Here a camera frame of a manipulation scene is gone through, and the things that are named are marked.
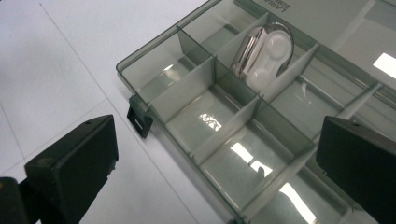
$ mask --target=black plastic clip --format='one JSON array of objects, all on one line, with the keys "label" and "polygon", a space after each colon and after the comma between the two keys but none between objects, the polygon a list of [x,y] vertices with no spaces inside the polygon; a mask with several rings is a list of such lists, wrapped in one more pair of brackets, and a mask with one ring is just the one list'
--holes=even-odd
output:
[{"label": "black plastic clip", "polygon": [[149,129],[153,119],[147,115],[147,110],[142,108],[143,101],[137,96],[132,96],[129,99],[129,110],[127,118],[131,121],[134,128],[142,138],[146,138],[149,134]]}]

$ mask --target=compartment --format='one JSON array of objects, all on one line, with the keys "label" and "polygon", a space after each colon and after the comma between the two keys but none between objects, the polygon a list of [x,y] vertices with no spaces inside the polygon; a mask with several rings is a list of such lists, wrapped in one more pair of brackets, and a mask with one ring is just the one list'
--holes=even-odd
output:
[{"label": "compartment", "polygon": [[178,27],[171,28],[168,33],[160,45],[120,71],[120,75],[146,103],[210,57]]},{"label": "compartment", "polygon": [[237,211],[241,212],[272,184],[309,139],[264,101],[230,138],[201,164],[201,169]]},{"label": "compartment", "polygon": [[183,30],[210,53],[215,53],[257,20],[238,6],[241,4],[239,2],[218,1]]},{"label": "compartment", "polygon": [[339,223],[348,206],[308,170],[286,183],[251,220],[252,224]]},{"label": "compartment", "polygon": [[[264,25],[268,21],[268,18],[270,15],[268,13],[264,14],[260,18],[258,18],[256,21],[254,21],[252,24],[249,25],[243,32],[239,33],[233,40],[229,41],[227,44],[222,46],[219,50],[216,51],[216,56],[218,60],[223,63],[226,67],[231,68],[233,64],[233,59],[235,58],[235,55],[239,48],[241,47],[241,44],[245,38],[245,36],[253,30],[253,28]],[[290,65],[294,64],[300,57],[302,57],[306,51],[296,44],[294,44],[294,51],[290,59]]]},{"label": "compartment", "polygon": [[286,89],[268,99],[279,113],[311,139],[316,137],[316,141],[325,116],[350,119],[381,88],[373,80],[357,85],[363,79],[342,67],[324,63],[320,60],[321,51],[320,47],[319,57],[315,56]]},{"label": "compartment", "polygon": [[192,152],[213,133],[225,129],[221,133],[227,134],[234,129],[225,124],[239,118],[240,110],[254,96],[222,64],[210,59],[165,91],[152,107],[183,148]]}]

